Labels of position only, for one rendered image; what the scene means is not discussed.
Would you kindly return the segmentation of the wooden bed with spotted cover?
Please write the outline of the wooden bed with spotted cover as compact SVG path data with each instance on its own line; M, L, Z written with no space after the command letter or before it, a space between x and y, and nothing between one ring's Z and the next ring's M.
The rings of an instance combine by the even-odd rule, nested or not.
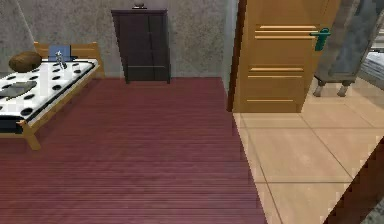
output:
M27 73L14 72L0 78L0 91L15 82L36 81L25 94L7 100L0 98L0 138L22 138L33 150L40 148L35 133L70 101L89 81L104 77L98 44L72 44L67 68L62 69L49 44L34 44L41 65Z

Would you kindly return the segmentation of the grey flat item on bed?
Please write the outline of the grey flat item on bed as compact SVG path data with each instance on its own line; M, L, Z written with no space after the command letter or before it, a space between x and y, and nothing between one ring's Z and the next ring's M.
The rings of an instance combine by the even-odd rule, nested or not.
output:
M16 98L22 94L27 93L36 85L36 81L15 82L0 91L0 98L6 98L7 100Z

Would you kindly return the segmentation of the dark brown cupboard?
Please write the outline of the dark brown cupboard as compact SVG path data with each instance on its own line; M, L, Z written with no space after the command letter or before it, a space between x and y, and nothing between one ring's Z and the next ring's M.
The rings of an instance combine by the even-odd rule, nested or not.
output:
M167 10L112 10L111 14L125 81L170 83Z

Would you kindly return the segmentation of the light wooden room door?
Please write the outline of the light wooden room door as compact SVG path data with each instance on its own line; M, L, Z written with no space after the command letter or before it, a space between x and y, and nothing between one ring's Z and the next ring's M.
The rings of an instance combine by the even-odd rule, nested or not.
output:
M227 110L299 113L341 0L239 0Z

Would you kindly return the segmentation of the small silver object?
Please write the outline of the small silver object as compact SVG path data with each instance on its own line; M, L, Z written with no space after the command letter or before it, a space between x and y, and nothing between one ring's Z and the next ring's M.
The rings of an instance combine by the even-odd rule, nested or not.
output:
M60 65L60 67L62 69L66 69L67 68L67 64L66 64L65 60L63 59L61 51L57 51L55 53L55 56L56 56L56 61Z

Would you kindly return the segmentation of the brown oval ball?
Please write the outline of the brown oval ball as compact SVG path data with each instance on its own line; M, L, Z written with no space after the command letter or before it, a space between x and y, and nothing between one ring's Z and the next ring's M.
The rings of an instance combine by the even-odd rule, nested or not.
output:
M42 57L33 51L25 51L14 55L9 60L9 67L19 73L27 73L38 68L42 63Z

